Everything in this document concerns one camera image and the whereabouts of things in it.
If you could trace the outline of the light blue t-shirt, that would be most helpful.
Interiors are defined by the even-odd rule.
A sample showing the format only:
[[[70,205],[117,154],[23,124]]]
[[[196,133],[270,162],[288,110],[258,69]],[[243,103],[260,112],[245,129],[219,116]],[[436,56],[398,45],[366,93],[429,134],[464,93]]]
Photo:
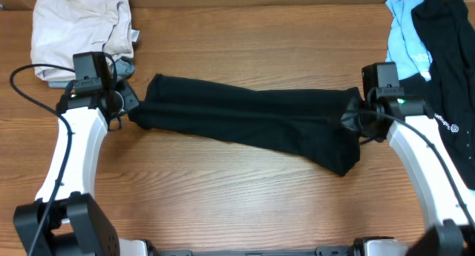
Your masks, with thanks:
[[[433,59],[419,38],[411,16],[411,11],[423,1],[387,0],[385,3],[393,15],[386,60],[396,63],[401,85],[416,74],[425,82],[431,80],[429,68]]]

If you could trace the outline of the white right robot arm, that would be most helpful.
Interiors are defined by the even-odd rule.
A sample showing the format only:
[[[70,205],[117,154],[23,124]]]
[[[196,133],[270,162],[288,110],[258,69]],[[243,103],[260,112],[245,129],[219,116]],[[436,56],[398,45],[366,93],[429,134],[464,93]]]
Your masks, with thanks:
[[[341,122],[365,137],[387,140],[416,192],[425,233],[414,244],[393,237],[355,240],[351,255],[473,255],[474,196],[450,158],[429,105],[417,96],[353,100]]]

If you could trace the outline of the blue folded jeans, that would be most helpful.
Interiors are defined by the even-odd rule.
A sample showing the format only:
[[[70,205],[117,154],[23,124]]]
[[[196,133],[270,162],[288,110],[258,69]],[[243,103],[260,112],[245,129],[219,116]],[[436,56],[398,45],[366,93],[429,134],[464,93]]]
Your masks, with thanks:
[[[122,57],[115,61],[117,67],[117,80],[121,81],[129,78],[135,71],[134,64],[131,59]],[[47,84],[50,88],[65,88],[71,79],[64,81],[48,81]]]

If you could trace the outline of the black polo shirt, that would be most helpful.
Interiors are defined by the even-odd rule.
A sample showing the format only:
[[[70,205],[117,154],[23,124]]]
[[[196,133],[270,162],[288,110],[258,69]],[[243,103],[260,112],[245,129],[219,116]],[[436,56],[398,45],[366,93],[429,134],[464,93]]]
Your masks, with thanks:
[[[411,11],[414,27],[432,56],[425,82],[416,74],[402,83],[422,96],[466,186],[474,189],[474,27],[463,0],[424,0]]]

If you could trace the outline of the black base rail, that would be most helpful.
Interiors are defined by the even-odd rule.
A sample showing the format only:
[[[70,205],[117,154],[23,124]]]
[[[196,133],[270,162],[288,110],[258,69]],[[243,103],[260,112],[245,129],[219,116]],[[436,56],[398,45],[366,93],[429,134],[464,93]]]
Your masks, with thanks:
[[[362,256],[353,246],[319,246],[315,249],[297,250],[248,250],[248,251],[217,251],[193,252],[191,250],[162,250],[149,247],[149,255],[156,256]]]

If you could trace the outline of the black t-shirt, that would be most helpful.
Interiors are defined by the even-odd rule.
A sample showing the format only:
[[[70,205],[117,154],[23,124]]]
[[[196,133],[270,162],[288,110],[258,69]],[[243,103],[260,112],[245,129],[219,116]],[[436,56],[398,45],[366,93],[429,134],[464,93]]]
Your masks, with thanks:
[[[359,160],[359,135],[341,124],[358,88],[255,91],[157,74],[129,115],[157,128],[305,157],[344,176]]]

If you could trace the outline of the beige folded trousers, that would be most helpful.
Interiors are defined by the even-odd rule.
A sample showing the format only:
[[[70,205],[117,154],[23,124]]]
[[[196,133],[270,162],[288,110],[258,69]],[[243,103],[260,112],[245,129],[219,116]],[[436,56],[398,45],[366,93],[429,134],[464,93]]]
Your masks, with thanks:
[[[133,61],[139,31],[132,28],[129,0],[36,0],[30,58],[41,80],[74,79],[73,55],[106,52]]]

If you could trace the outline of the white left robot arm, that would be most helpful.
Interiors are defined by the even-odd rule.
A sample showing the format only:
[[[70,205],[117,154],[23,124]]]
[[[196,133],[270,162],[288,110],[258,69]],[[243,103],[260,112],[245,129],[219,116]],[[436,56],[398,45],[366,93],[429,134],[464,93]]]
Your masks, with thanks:
[[[13,223],[29,255],[152,255],[145,240],[127,240],[95,200],[102,142],[110,123],[139,104],[131,86],[76,82],[54,111],[58,138],[49,171],[31,204],[18,206]]]

